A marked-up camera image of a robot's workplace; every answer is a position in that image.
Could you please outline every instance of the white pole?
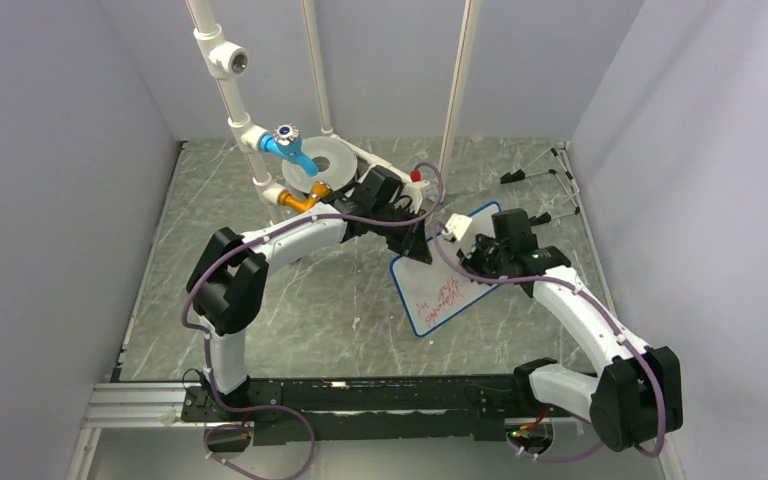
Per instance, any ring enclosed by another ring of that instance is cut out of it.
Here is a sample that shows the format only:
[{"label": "white pole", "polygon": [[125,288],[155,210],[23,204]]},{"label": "white pole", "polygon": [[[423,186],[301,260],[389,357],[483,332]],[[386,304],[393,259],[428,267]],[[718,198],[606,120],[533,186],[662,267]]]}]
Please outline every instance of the white pole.
[{"label": "white pole", "polygon": [[313,0],[302,0],[302,12],[305,17],[310,61],[313,63],[316,96],[319,99],[319,119],[322,124],[322,134],[331,135],[334,133],[334,127],[331,124],[331,109],[328,105],[328,91],[325,88],[325,68],[322,65],[322,47],[319,44],[319,27],[316,24],[316,9],[313,6]]},{"label": "white pole", "polygon": [[210,8],[209,0],[186,0],[186,4],[196,27],[193,34],[199,44],[199,49],[202,51],[208,71],[216,79],[216,85],[222,95],[222,102],[228,112],[228,126],[231,128],[234,140],[248,162],[249,168],[251,168],[252,180],[258,191],[258,196],[267,204],[266,209],[269,212],[269,218],[272,223],[278,223],[283,220],[281,209],[277,205],[267,202],[262,193],[274,183],[272,175],[263,163],[263,158],[257,153],[257,139],[266,131],[251,121],[251,117],[246,112],[243,97],[240,95],[240,89],[237,87],[236,76],[228,72],[231,68],[229,62],[237,55],[245,55],[245,61],[242,68],[234,73],[239,75],[244,71],[245,64],[248,62],[245,49],[225,40],[225,34],[222,32],[222,27],[216,23],[216,17],[213,15],[213,9]]},{"label": "white pole", "polygon": [[443,148],[440,151],[439,166],[443,181],[446,181],[449,165],[452,163],[452,146],[458,132],[463,91],[469,71],[469,61],[472,57],[472,44],[475,41],[480,7],[481,0],[466,0],[464,2],[464,18],[461,24],[461,37],[458,42],[458,56],[455,59],[455,74],[452,78],[452,92],[449,95],[449,111],[446,113],[446,129],[443,131]]}]

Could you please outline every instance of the gray marble surface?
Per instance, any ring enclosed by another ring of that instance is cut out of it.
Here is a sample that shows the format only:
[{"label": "gray marble surface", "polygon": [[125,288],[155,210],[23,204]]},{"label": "gray marble surface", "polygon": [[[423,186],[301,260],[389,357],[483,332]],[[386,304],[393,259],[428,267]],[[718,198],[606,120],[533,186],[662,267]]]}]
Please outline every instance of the gray marble surface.
[{"label": "gray marble surface", "polygon": [[[408,169],[436,161],[439,138],[360,138],[357,145]],[[458,138],[440,215],[468,213],[490,201],[529,214],[566,197],[542,175],[511,185],[499,176],[526,165],[552,144],[546,138]],[[278,171],[275,158],[266,158]],[[243,155],[231,140],[185,145],[161,225],[157,250],[122,368],[123,380],[179,379],[204,363],[201,335],[179,322],[184,285],[211,234],[267,225]],[[529,172],[554,168],[551,155]],[[569,211],[566,203],[559,211]],[[564,251],[584,282],[603,296],[578,216],[536,227],[541,245]],[[389,272],[394,254],[367,234],[325,248],[273,274],[263,308],[249,327],[246,361],[256,377],[457,375],[507,373],[535,358],[553,357],[589,371],[576,342],[518,287],[504,286],[424,338],[414,335]],[[191,321],[195,314],[190,312]]]}]

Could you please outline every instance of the blue faucet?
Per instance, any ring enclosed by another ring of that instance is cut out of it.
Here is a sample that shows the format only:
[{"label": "blue faucet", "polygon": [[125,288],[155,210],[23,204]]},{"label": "blue faucet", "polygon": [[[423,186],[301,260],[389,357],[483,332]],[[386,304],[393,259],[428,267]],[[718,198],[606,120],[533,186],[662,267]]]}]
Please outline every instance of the blue faucet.
[{"label": "blue faucet", "polygon": [[302,167],[308,177],[319,173],[319,168],[302,152],[302,137],[292,125],[281,125],[275,133],[260,137],[258,147],[263,152],[273,153],[288,162]]}]

